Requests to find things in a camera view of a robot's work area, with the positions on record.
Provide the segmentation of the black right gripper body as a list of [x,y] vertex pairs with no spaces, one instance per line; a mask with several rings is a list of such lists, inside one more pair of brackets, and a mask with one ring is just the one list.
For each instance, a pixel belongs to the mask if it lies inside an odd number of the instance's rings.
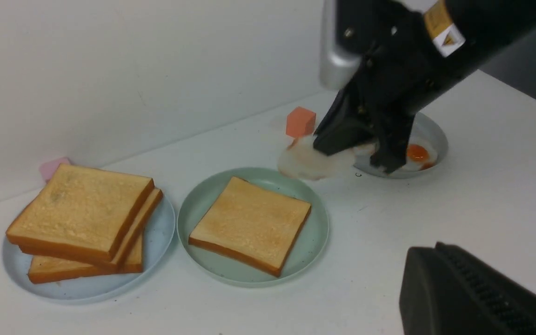
[[413,116],[464,78],[464,2],[437,0],[421,13],[396,0],[340,0],[338,114]]

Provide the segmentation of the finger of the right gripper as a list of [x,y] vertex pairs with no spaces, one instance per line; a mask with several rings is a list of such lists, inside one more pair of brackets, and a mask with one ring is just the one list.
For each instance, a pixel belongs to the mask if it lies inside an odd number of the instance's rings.
[[379,146],[372,118],[377,102],[372,90],[362,86],[346,86],[338,91],[314,132],[313,149],[331,156],[366,144]]
[[414,113],[371,112],[376,149],[370,165],[391,174],[406,164],[406,151],[415,120]]

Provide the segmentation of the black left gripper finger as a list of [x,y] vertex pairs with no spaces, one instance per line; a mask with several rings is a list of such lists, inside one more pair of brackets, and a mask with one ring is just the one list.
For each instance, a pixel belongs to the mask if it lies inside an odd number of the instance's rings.
[[399,310],[406,335],[536,335],[536,294],[443,242],[408,249]]

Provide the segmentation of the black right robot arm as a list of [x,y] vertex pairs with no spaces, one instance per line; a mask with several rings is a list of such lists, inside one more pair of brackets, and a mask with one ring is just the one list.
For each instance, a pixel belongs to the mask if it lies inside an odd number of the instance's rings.
[[375,142],[370,165],[395,172],[417,113],[534,29],[536,0],[438,0],[425,12],[326,0],[320,79],[337,96],[313,148],[330,156]]

